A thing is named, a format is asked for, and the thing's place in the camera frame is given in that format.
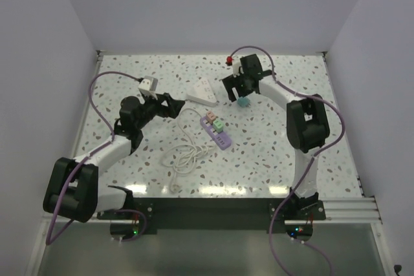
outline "white wall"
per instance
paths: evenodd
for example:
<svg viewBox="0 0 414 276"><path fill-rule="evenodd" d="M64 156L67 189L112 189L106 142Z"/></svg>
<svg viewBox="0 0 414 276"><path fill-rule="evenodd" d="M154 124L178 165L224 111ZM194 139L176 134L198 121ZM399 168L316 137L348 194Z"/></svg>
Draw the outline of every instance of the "white wall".
<svg viewBox="0 0 414 276"><path fill-rule="evenodd" d="M71 0L94 47L124 54L326 51L356 1Z"/></svg>
<svg viewBox="0 0 414 276"><path fill-rule="evenodd" d="M414 0L359 0L328 53L365 191L401 275L414 275Z"/></svg>
<svg viewBox="0 0 414 276"><path fill-rule="evenodd" d="M68 156L94 49L69 0L0 0L0 274L22 275Z"/></svg>

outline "coiled white cord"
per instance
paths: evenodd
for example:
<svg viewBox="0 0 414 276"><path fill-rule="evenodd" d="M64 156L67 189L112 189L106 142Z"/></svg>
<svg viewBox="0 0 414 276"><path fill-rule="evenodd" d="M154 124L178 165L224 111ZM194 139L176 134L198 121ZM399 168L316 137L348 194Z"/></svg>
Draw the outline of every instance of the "coiled white cord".
<svg viewBox="0 0 414 276"><path fill-rule="evenodd" d="M161 165L165 167L172 167L173 169L173 178L171 179L171 182L169 183L169 190L172 193L176 193L181 189L181 186L177 183L177 177L178 176L187 176L189 175L195 168L195 164L197 163L197 160L202 158L203 156L206 156L210 151L214 150L216 145L197 145L194 142L193 137L190 133L188 133L181 125L180 122L180 116L184 111L193 111L197 113L200 118L202 118L201 113L199 113L197 110L193 108L185 108L181 110L179 116L177 117L177 125L179 126L180 130L188 137L189 143L182 143L180 145L175 145L171 148L169 148L160 159ZM172 164L166 164L165 158L167 155L175 149L181 149L186 148L187 151L184 151L182 154L178 155L177 158L174 160Z"/></svg>

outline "teal object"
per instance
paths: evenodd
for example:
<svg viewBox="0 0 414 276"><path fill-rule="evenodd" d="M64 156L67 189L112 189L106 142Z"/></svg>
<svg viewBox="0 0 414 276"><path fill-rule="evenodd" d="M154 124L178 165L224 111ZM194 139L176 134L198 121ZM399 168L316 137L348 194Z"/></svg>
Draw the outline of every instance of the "teal object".
<svg viewBox="0 0 414 276"><path fill-rule="evenodd" d="M215 119L213 122L213 128L216 132L221 133L224 129L224 125L221 120Z"/></svg>
<svg viewBox="0 0 414 276"><path fill-rule="evenodd" d="M239 97L237 99L237 104L242 108L246 108L250 106L250 100L247 97Z"/></svg>

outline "white speckled tabletop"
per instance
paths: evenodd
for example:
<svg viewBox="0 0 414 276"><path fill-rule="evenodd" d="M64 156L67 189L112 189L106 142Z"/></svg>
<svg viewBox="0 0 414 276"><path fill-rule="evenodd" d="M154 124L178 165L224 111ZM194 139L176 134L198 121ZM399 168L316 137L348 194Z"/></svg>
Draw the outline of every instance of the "white speckled tabletop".
<svg viewBox="0 0 414 276"><path fill-rule="evenodd" d="M259 57L263 69L269 61ZM187 102L204 114L212 110L225 124L232 139L230 148L220 148L199 160L196 169L179 177L182 189L170 193L171 169L160 165L163 151L186 141L174 119L155 117L144 129L144 139L131 156L116 163L100 178L108 185L132 189L135 196L152 197L284 197L294 178L294 150L286 137L283 109L258 94L249 95L251 106L241 108L228 100L221 79L231 74L224 63L225 55L139 55L104 56L100 72L116 70L136 77L158 79L157 93L168 92L174 99L184 99L187 90L200 77L209 79L219 104L214 108ZM331 85L321 56L274 56L277 75L293 89L318 93L334 102ZM118 117L121 100L138 96L138 84L132 79L107 75L95 86L94 102L108 120ZM340 132L336 115L327 109L331 135ZM199 117L186 111L182 124L198 143L210 137L199 123ZM92 109L88 109L77 154L83 154L109 136L108 128ZM361 197L358 175L345 140L325 151L318 166L318 189L321 197Z"/></svg>

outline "gray floor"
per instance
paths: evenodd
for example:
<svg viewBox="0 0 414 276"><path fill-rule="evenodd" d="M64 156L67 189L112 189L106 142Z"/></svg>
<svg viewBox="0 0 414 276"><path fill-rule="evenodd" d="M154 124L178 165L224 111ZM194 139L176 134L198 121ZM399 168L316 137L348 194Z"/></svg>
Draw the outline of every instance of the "gray floor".
<svg viewBox="0 0 414 276"><path fill-rule="evenodd" d="M274 235L282 261L295 275L328 275L324 259ZM341 275L384 275L370 225L318 225L312 243ZM42 276L265 276L285 275L274 261L268 236L259 231L159 231L135 242L111 242L108 224L73 224L52 246Z"/></svg>

